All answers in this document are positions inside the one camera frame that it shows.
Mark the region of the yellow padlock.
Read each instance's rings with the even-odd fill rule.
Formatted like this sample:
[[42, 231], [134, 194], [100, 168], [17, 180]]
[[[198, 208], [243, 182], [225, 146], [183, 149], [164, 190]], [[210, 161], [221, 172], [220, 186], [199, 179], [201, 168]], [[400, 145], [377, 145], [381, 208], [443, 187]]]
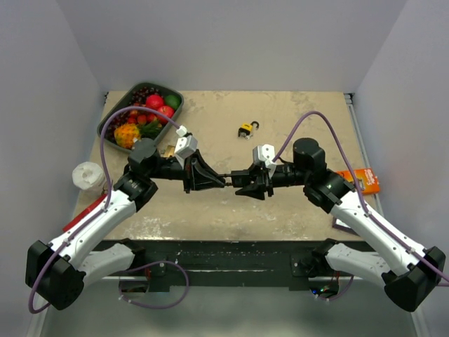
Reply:
[[258, 121], [252, 121], [249, 124], [242, 124], [238, 129], [238, 137], [249, 140], [253, 136], [254, 132], [259, 129], [259, 127], [260, 124]]

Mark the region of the black padlock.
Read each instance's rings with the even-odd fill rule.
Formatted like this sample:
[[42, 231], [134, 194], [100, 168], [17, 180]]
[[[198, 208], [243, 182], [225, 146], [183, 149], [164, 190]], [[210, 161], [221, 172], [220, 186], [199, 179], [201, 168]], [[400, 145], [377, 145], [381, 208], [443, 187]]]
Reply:
[[244, 187], [250, 183], [250, 175], [248, 170], [231, 171], [233, 187]]

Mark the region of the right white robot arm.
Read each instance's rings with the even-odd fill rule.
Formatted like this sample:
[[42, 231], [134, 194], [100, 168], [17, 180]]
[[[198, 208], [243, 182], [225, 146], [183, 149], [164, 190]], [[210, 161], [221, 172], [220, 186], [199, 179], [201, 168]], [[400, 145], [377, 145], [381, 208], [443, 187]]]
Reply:
[[293, 161], [274, 163], [274, 147], [253, 149], [250, 168], [232, 171], [239, 196], [263, 200], [276, 187], [301, 186], [306, 198], [363, 238], [372, 252], [351, 249], [331, 239], [313, 257], [314, 271], [322, 276], [341, 271], [384, 289], [401, 309], [414, 312], [440, 284], [445, 254], [426, 248], [404, 235], [375, 211], [352, 183], [328, 169], [325, 151], [312, 138], [293, 144]]

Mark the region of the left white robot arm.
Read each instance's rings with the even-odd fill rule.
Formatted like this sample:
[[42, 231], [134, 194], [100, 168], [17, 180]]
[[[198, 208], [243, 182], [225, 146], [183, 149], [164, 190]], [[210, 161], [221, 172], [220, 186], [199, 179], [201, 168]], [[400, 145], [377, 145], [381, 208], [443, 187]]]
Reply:
[[91, 252], [117, 225], [149, 202], [158, 190], [155, 179], [180, 180], [185, 192], [226, 185], [223, 176], [204, 161], [193, 136], [179, 138], [172, 157], [162, 157], [149, 138], [137, 141], [123, 175], [87, 216], [52, 242], [38, 240], [28, 248], [25, 283], [32, 294], [64, 310], [79, 297], [89, 278], [121, 270], [140, 274], [145, 258], [127, 242], [99, 256]]

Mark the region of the brass padlock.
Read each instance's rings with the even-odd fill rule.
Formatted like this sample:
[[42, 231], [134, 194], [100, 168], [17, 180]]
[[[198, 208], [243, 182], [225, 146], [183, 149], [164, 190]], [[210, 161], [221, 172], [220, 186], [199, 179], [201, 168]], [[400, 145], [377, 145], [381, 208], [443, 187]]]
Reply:
[[160, 151], [161, 158], [163, 159], [175, 159], [175, 146], [167, 145]]

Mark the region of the red apple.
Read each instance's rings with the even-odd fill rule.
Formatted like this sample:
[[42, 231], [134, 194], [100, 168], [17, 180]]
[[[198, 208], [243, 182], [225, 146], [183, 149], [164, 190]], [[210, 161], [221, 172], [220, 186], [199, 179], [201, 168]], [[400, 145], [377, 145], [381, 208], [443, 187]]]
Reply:
[[158, 109], [158, 120], [161, 124], [167, 124], [173, 117], [175, 110], [168, 105], [163, 105]]

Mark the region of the green lime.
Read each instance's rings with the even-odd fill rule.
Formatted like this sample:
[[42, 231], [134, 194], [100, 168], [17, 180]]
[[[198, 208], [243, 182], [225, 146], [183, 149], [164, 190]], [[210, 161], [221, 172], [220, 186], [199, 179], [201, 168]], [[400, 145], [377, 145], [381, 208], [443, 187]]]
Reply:
[[177, 110], [179, 108], [179, 106], [181, 105], [182, 100], [180, 99], [180, 97], [178, 95], [166, 95], [164, 97], [164, 103], [165, 105], [171, 107], [174, 110]]

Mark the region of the strawberries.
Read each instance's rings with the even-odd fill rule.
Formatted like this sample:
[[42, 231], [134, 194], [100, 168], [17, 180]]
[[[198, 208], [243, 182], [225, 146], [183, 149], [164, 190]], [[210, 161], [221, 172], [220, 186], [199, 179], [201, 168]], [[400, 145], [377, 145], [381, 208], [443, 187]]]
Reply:
[[131, 110], [128, 114], [127, 123], [144, 126], [157, 120], [156, 115], [141, 110]]

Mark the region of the dark green fruit tray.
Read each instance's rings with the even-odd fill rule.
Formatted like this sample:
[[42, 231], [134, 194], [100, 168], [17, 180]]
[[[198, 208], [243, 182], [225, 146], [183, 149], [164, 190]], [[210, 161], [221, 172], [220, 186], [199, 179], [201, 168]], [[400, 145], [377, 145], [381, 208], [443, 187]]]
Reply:
[[97, 134], [104, 133], [107, 144], [124, 152], [130, 152], [133, 142], [143, 138], [160, 143], [172, 124], [139, 108], [152, 108], [174, 120], [183, 104], [183, 96], [173, 89], [149, 82], [136, 84], [100, 122]]

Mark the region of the toy pineapple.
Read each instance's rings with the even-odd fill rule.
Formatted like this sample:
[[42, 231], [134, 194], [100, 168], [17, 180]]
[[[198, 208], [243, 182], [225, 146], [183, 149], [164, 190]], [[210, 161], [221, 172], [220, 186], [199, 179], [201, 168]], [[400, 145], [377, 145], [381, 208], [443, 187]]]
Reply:
[[119, 147], [131, 150], [141, 140], [140, 129], [136, 124], [123, 124], [114, 130], [114, 139]]

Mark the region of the red pomegranate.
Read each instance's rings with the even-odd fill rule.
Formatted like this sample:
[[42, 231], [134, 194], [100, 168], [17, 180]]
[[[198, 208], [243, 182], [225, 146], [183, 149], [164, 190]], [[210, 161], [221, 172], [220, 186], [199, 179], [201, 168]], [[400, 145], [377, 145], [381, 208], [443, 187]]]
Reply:
[[158, 110], [164, 105], [164, 99], [158, 94], [149, 95], [145, 101], [145, 107], [152, 110]]

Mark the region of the purple white card box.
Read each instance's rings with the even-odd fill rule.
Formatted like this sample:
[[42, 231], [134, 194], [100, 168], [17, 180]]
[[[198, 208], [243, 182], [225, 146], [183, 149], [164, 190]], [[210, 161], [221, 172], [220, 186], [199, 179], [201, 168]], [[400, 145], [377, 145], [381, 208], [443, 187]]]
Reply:
[[356, 235], [356, 232], [353, 229], [351, 229], [346, 223], [337, 218], [333, 218], [332, 227], [336, 230]]

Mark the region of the dark cherries bunch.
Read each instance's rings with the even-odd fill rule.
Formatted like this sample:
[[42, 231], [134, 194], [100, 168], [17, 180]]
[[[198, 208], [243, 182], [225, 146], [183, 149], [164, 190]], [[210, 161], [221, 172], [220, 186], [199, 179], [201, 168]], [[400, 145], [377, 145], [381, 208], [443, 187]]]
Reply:
[[[127, 106], [145, 107], [147, 98], [150, 95], [162, 96], [160, 90], [154, 87], [145, 86], [141, 89], [133, 89], [131, 91], [130, 98], [125, 99], [126, 107]], [[132, 110], [129, 112], [121, 113], [119, 116], [115, 117], [114, 120], [109, 124], [106, 131], [106, 136], [112, 137], [114, 135], [115, 129], [124, 124], [139, 125], [138, 122], [143, 121], [143, 119], [140, 118], [140, 115], [146, 115], [146, 112], [141, 112], [139, 110]]]

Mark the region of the red box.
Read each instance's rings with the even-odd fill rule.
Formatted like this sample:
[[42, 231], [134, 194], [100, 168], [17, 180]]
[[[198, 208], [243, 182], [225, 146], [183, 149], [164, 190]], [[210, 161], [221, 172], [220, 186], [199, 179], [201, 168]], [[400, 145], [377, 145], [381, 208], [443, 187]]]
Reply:
[[81, 220], [83, 220], [88, 214], [90, 214], [105, 198], [106, 194], [102, 194], [98, 199], [96, 199], [92, 204], [87, 206], [81, 213], [74, 217], [66, 226], [63, 227], [62, 231], [67, 232], [77, 225]]

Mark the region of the orange razor package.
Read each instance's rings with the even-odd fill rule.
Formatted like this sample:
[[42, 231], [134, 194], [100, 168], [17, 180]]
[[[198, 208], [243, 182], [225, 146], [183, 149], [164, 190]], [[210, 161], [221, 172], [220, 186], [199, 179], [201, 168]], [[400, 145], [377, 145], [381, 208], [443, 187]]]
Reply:
[[372, 195], [380, 192], [380, 184], [377, 176], [371, 168], [354, 170], [362, 195]]

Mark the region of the white tissue roll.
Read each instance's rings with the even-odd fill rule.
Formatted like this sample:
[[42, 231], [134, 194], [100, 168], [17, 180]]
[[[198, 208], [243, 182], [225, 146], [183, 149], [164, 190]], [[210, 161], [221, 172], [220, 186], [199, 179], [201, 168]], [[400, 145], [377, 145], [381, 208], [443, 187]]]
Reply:
[[72, 171], [72, 182], [85, 192], [101, 192], [106, 182], [105, 172], [98, 164], [85, 161]]

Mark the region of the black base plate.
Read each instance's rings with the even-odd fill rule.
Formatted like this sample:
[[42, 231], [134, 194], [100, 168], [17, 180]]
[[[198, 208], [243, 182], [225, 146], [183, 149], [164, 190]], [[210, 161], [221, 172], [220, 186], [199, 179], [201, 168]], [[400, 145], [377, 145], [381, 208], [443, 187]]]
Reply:
[[333, 270], [324, 255], [337, 242], [220, 242], [121, 239], [137, 257], [123, 276], [145, 278], [150, 292], [178, 286], [274, 287], [305, 291]]

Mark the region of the aluminium frame rail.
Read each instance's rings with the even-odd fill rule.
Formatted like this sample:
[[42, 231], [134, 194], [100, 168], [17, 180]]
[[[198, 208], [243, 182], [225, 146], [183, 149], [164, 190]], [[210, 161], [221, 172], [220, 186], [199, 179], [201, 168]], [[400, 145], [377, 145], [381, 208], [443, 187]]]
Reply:
[[[352, 125], [353, 125], [353, 128], [354, 128], [354, 132], [356, 134], [358, 147], [359, 147], [359, 149], [361, 151], [361, 156], [362, 156], [362, 159], [363, 159], [363, 163], [364, 163], [364, 165], [366, 167], [368, 167], [368, 166], [371, 166], [371, 165], [370, 165], [367, 153], [366, 153], [366, 147], [365, 147], [364, 142], [363, 142], [363, 138], [362, 138], [362, 135], [361, 135], [361, 130], [359, 128], [358, 120], [356, 118], [356, 113], [355, 113], [354, 104], [353, 104], [353, 95], [354, 95], [353, 93], [344, 93], [344, 99], [345, 99], [345, 102], [347, 104], [349, 115], [351, 117], [351, 122], [352, 122]], [[375, 209], [377, 210], [377, 212], [380, 215], [383, 216], [384, 215], [383, 214], [383, 209], [382, 209], [382, 205], [381, 205], [380, 198], [379, 198], [378, 194], [373, 194], [372, 197], [373, 197], [373, 200], [375, 202]]]

